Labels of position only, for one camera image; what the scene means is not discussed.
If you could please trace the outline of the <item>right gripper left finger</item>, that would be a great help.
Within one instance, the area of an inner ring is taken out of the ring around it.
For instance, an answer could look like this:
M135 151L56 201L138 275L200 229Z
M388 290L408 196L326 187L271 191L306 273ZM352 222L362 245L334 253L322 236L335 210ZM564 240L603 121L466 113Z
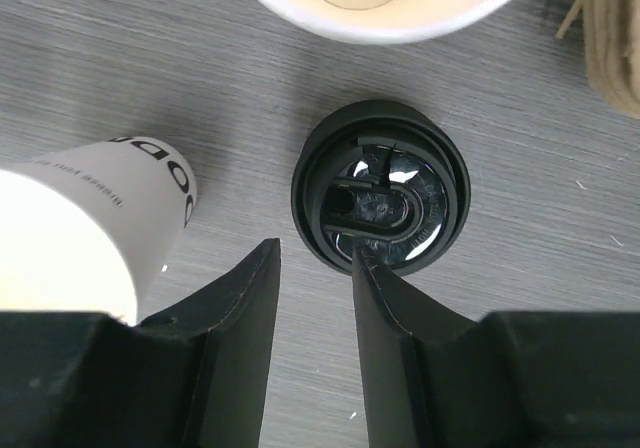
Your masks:
M140 322L195 344L183 446L258 446L280 275L280 241L265 239L220 278Z

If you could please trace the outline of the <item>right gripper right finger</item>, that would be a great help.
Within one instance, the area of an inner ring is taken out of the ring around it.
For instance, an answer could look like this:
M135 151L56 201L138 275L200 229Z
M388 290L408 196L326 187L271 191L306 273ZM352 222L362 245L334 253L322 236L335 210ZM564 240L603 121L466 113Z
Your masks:
M437 447L423 343L452 340L474 322L403 280L358 248L353 300L371 447Z

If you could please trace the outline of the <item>stack of black lids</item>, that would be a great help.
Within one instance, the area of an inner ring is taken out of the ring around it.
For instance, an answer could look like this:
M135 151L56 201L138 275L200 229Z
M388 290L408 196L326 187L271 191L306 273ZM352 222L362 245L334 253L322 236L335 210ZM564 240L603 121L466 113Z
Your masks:
M334 111L309 134L291 211L310 252L340 273L369 249L399 275L442 256L467 220L471 183L449 136L417 109L373 99Z

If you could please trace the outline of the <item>cardboard cup carrier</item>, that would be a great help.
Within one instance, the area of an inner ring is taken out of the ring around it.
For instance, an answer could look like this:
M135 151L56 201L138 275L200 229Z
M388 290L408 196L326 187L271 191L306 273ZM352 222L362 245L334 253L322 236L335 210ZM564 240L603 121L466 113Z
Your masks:
M555 37L582 18L586 74L611 107L639 117L639 0L574 0Z

